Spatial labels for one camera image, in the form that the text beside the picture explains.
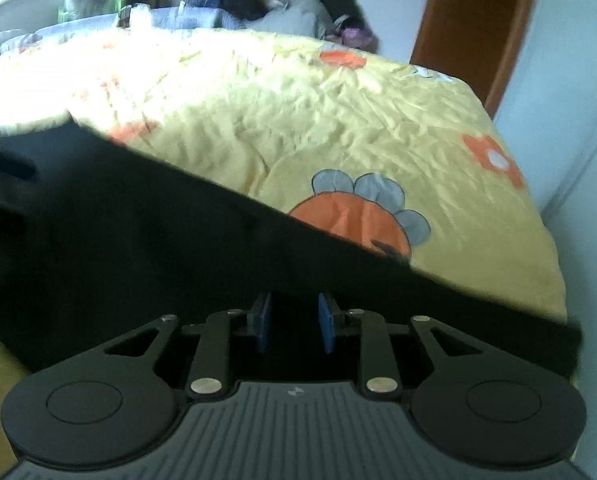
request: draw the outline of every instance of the wooden door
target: wooden door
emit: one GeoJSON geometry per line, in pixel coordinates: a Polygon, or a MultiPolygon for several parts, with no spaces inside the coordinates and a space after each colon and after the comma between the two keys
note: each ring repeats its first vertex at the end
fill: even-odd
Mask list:
{"type": "Polygon", "coordinates": [[[411,63],[463,79],[490,116],[523,41],[532,0],[428,0],[411,63]]]}

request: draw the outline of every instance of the door frame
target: door frame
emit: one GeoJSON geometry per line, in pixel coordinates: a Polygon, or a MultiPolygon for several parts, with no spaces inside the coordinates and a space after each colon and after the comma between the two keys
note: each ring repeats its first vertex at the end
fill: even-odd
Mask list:
{"type": "MultiPolygon", "coordinates": [[[[416,37],[415,47],[410,58],[410,63],[412,64],[417,64],[417,59],[419,59],[421,54],[425,51],[425,41],[428,38],[428,32],[434,23],[432,14],[435,3],[436,0],[427,0],[425,12],[423,13],[423,18],[421,20],[421,26],[419,27],[418,35],[416,37]]],[[[492,118],[495,116],[499,104],[501,104],[501,99],[503,98],[507,84],[512,76],[512,70],[514,70],[517,57],[523,46],[523,39],[525,37],[525,31],[528,28],[528,22],[530,21],[530,13],[533,4],[534,0],[517,0],[514,15],[512,16],[510,33],[507,42],[505,43],[495,78],[492,81],[492,86],[483,103],[483,108],[485,108],[485,111],[492,118]]]]}

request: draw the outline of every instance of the bed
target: bed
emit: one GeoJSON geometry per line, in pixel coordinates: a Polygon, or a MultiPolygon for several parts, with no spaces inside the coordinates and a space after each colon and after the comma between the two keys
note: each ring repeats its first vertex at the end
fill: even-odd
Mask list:
{"type": "MultiPolygon", "coordinates": [[[[0,58],[0,136],[73,120],[416,274],[565,322],[557,253],[458,79],[309,38],[105,30],[0,58]]],[[[0,402],[24,374],[0,344],[0,402]]],[[[0,472],[13,456],[0,433],[0,472]]]]}

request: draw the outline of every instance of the silver screw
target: silver screw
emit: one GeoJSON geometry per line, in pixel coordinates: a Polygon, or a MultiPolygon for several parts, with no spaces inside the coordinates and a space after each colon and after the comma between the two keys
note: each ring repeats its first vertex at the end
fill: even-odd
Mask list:
{"type": "Polygon", "coordinates": [[[366,386],[375,394],[389,394],[399,387],[399,383],[391,377],[374,377],[367,382],[366,386]]]}
{"type": "Polygon", "coordinates": [[[203,395],[215,394],[216,392],[219,392],[222,387],[223,384],[221,384],[218,379],[212,377],[203,377],[190,384],[192,392],[203,395]]]}

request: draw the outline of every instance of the circular cover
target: circular cover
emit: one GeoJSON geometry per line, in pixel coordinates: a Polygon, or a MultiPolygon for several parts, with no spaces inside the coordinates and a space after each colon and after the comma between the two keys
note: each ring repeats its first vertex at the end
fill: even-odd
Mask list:
{"type": "Polygon", "coordinates": [[[411,411],[432,444],[500,468],[562,460],[585,426],[585,405],[561,377],[511,359],[447,360],[416,390],[411,411]]]}
{"type": "Polygon", "coordinates": [[[123,462],[173,424],[174,394],[147,366],[126,356],[79,357],[21,381],[2,407],[12,447],[56,466],[123,462]]]}

